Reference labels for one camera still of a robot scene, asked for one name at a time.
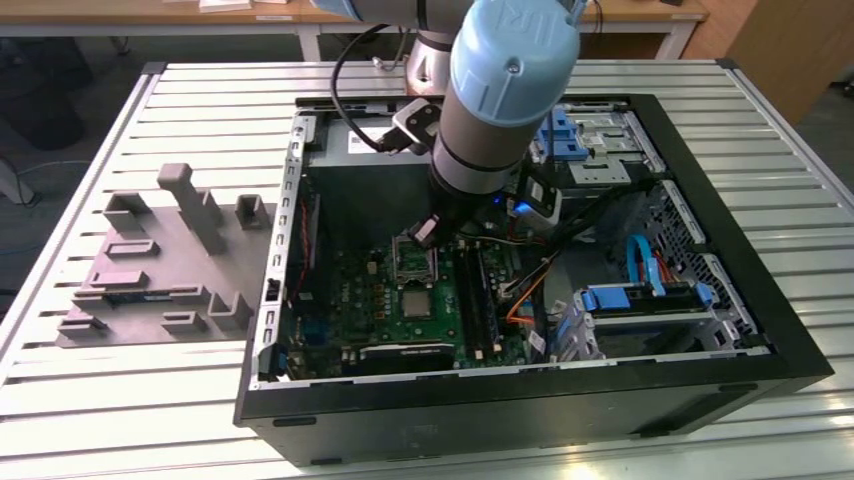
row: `motherboard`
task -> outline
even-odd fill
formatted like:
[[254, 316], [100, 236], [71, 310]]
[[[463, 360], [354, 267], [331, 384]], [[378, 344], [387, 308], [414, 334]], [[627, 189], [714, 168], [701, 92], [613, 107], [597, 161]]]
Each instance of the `motherboard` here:
[[514, 247], [423, 250], [406, 236], [334, 253], [329, 309], [294, 323], [303, 378], [526, 363], [523, 335], [499, 318]]

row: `green circuit board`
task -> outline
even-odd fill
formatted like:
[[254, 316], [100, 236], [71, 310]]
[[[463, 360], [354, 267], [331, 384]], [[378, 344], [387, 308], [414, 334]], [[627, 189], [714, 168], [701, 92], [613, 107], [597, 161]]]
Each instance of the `green circuit board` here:
[[[398, 267], [403, 265], [411, 271], [429, 268], [423, 250], [399, 248], [398, 255]], [[401, 285], [391, 246], [335, 253], [329, 331], [325, 344], [307, 350], [318, 377], [345, 374], [339, 363], [342, 351], [377, 345], [450, 344], [454, 368], [525, 363], [522, 335], [505, 335], [498, 351], [483, 358], [474, 358], [467, 350], [453, 255], [451, 248], [435, 252], [433, 283]], [[509, 278], [509, 252], [491, 246], [483, 249], [482, 258], [490, 282], [497, 286]]]

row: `ram slot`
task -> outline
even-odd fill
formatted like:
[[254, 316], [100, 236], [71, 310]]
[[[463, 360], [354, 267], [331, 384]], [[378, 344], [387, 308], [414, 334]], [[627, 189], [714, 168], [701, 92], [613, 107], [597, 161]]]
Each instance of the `ram slot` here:
[[481, 276], [477, 274], [477, 266], [469, 248], [461, 248], [454, 253], [454, 276], [457, 279], [457, 301], [459, 313], [463, 320], [463, 335], [466, 338], [466, 353], [475, 360], [483, 359], [486, 332], [482, 328], [481, 307], [478, 304], [478, 294]]
[[477, 289], [477, 301], [482, 307], [479, 320], [485, 325], [485, 341], [487, 342], [489, 351], [498, 353], [501, 351], [501, 333], [498, 331], [498, 319], [495, 314], [495, 302], [493, 300], [493, 289], [490, 284], [490, 278], [487, 276], [486, 267], [483, 264], [483, 254], [478, 249], [478, 276], [481, 278], [479, 288]]

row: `metal workbench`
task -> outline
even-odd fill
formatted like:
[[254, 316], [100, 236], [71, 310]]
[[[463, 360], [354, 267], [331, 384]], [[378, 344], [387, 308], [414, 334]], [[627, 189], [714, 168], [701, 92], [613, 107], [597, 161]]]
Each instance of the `metal workbench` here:
[[[294, 100], [326, 94], [330, 72], [323, 63], [168, 65], [139, 79], [0, 328], [0, 478], [850, 478], [854, 199], [741, 72], [714, 62], [582, 62], [567, 92], [658, 95], [830, 357], [837, 374], [801, 393], [688, 437], [299, 472], [231, 423], [243, 342], [54, 346], [110, 192], [148, 190], [148, 205], [171, 203], [156, 172], [187, 162], [218, 202], [250, 192], [275, 201]], [[402, 72], [354, 64], [341, 85], [401, 94]]]

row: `open pc tower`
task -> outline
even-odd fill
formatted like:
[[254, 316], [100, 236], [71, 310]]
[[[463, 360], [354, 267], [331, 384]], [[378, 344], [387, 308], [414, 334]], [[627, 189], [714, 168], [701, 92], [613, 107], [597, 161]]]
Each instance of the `open pc tower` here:
[[[347, 108], [378, 136], [411, 100]], [[427, 251], [429, 156], [299, 106], [235, 412], [295, 465], [684, 434], [833, 373], [653, 96], [565, 97], [557, 143]]]

